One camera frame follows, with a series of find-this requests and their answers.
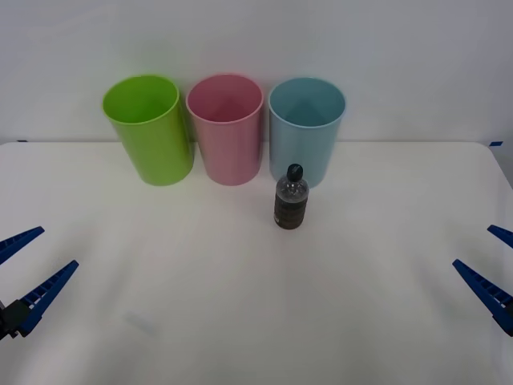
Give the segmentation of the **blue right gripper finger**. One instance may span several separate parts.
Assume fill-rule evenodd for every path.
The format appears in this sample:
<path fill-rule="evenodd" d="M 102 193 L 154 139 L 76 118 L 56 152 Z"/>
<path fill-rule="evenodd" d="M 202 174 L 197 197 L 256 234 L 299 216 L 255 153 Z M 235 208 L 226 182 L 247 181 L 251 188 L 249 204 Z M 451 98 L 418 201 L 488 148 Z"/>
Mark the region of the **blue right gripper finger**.
<path fill-rule="evenodd" d="M 494 236 L 496 236 L 499 240 L 504 242 L 506 245 L 513 245 L 513 232 L 507 229 L 498 227 L 497 225 L 490 225 L 487 228 L 487 231 Z"/>
<path fill-rule="evenodd" d="M 456 259 L 452 266 L 478 299 L 489 310 L 492 318 L 500 328 L 512 336 L 512 296 L 478 274 L 468 265 Z"/>

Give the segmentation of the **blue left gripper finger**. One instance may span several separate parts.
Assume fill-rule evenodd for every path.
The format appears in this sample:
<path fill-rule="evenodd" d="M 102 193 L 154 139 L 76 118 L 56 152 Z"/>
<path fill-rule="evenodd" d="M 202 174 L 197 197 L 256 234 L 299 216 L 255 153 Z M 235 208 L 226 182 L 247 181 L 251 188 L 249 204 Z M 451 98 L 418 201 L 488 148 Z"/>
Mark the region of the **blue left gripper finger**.
<path fill-rule="evenodd" d="M 71 261 L 31 292 L 2 308 L 1 339 L 7 335 L 25 338 L 30 334 L 78 267 L 77 261 Z"/>
<path fill-rule="evenodd" d="M 42 226 L 38 226 L 0 241 L 0 263 L 4 263 L 13 257 L 20 249 L 27 246 L 44 232 L 44 228 Z"/>

